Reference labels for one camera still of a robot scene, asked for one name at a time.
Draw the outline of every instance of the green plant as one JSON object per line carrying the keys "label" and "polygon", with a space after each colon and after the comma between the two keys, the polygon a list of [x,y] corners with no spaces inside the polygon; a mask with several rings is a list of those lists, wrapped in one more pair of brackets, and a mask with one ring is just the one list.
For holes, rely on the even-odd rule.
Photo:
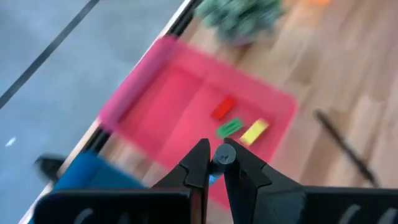
{"label": "green plant", "polygon": [[221,40],[233,42],[272,32],[282,8],[280,0],[203,0],[195,13],[206,26],[217,28]]}

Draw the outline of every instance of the red tray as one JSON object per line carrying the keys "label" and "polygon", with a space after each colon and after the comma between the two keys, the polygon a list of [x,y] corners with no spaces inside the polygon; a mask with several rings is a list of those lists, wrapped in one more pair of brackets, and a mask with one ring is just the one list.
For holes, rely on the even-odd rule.
{"label": "red tray", "polygon": [[[211,113],[226,97],[237,102],[224,120]],[[289,95],[175,40],[155,42],[101,110],[101,125],[141,148],[151,159],[176,166],[201,138],[211,150],[222,143],[216,129],[233,118],[244,128],[262,118],[268,129],[248,147],[269,161],[294,117],[295,101]],[[210,197],[228,206],[224,180],[210,188]]]}

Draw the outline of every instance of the lego brick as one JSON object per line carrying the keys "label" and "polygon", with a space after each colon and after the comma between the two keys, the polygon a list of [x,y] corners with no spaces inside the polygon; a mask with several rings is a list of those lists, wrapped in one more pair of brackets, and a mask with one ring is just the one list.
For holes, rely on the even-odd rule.
{"label": "lego brick", "polygon": [[236,131],[239,131],[243,127],[243,123],[239,118],[235,118],[232,121],[222,125],[217,129],[217,136],[220,139],[226,138]]}
{"label": "lego brick", "polygon": [[268,127],[268,123],[263,119],[258,119],[252,126],[241,136],[240,140],[250,146]]}
{"label": "lego brick", "polygon": [[228,112],[231,111],[235,105],[236,100],[232,96],[227,96],[211,113],[211,117],[217,120],[222,120]]}

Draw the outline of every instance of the blue object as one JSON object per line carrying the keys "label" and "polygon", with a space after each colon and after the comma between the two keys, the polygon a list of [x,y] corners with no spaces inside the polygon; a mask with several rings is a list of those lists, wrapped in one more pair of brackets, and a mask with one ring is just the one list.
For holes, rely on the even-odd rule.
{"label": "blue object", "polygon": [[209,186],[212,186],[222,176],[220,175],[209,175]]}
{"label": "blue object", "polygon": [[109,165],[92,152],[77,155],[53,191],[71,189],[146,189],[138,180]]}

